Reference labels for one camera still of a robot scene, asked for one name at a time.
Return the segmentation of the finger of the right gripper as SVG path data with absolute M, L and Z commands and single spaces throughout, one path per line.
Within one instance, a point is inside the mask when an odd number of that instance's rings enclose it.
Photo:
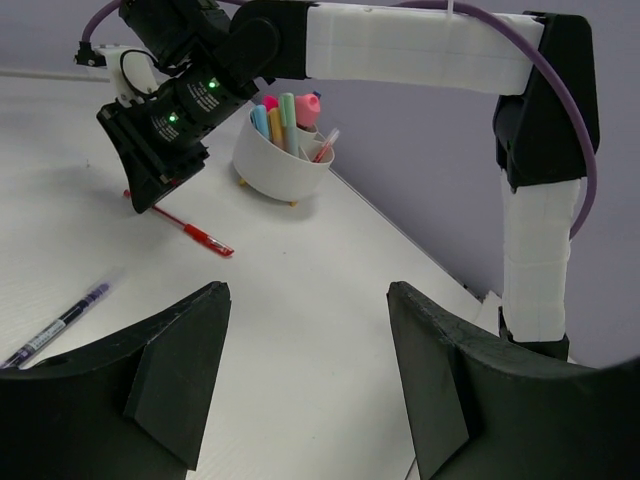
M 173 191 L 167 175 L 172 151 L 154 145 L 152 149 L 131 145 L 119 147 L 119 157 L 127 176 L 133 209 L 142 214 Z

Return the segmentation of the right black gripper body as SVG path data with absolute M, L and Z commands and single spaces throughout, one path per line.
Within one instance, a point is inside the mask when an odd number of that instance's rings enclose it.
M 223 82 L 211 74 L 183 75 L 161 85 L 157 97 L 125 108 L 107 104 L 97 119 L 119 156 L 131 145 L 172 151 L 167 175 L 179 185 L 198 173 L 209 153 L 203 139 L 250 99 L 250 85 Z

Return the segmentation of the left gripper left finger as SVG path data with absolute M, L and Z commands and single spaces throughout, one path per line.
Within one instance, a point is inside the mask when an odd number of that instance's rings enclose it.
M 183 479 L 197 468 L 231 310 L 209 283 L 74 350 L 1 373 L 5 479 Z

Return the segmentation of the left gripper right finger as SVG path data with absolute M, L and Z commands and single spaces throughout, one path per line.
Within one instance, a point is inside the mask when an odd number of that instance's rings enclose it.
M 635 479 L 639 363 L 550 358 L 446 311 L 408 283 L 387 302 L 423 479 Z

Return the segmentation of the red gel pen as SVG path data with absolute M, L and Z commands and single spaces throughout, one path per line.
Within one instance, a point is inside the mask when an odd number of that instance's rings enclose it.
M 313 158 L 314 163 L 321 163 L 324 156 L 333 148 L 335 142 L 340 136 L 340 130 L 334 128 L 329 135 L 325 138 L 324 143 Z
M 199 227 L 191 223 L 186 223 L 180 220 L 179 218 L 167 212 L 166 210 L 156 205 L 152 206 L 151 210 L 154 213 L 163 216 L 165 219 L 169 220 L 174 225 L 179 227 L 181 231 L 185 235 L 189 236 L 193 241 L 202 245 L 204 248 L 216 253 L 217 255 L 223 258 L 230 258 L 235 253 L 235 250 L 231 248 L 229 245 L 215 239 L 214 237 L 212 237 L 210 234 L 200 229 Z

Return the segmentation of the orange capped highlighter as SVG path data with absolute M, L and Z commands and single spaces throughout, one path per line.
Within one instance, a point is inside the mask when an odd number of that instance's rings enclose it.
M 268 115 L 271 142 L 281 150 L 285 150 L 286 140 L 285 140 L 284 128 L 281 120 L 280 109 L 278 107 L 271 108 L 268 111 L 267 115 Z

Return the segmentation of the green pastel highlighter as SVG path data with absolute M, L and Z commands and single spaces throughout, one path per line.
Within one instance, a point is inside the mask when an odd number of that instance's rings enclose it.
M 297 132 L 295 96 L 290 92 L 281 94 L 279 97 L 279 108 L 281 124 L 285 137 L 285 149 L 289 154 L 298 157 L 299 139 Z

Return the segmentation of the dark blue gel pen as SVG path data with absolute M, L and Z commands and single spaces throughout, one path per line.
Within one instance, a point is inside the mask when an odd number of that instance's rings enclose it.
M 1 363 L 1 368 L 20 368 L 31 361 L 65 330 L 104 300 L 113 291 L 123 275 L 122 269 L 115 269 L 98 280 L 77 302 L 4 360 Z

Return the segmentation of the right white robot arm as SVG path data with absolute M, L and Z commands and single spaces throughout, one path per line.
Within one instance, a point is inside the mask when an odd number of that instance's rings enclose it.
M 96 50 L 117 99 L 97 119 L 144 212 L 196 175 L 203 139 L 247 103 L 256 80 L 330 79 L 448 87 L 498 97 L 493 118 L 504 202 L 503 338 L 566 359 L 571 240 L 597 191 L 592 31 L 579 15 L 494 14 L 459 1 L 369 6 L 114 1 L 167 76 L 138 89 L 123 54 Z

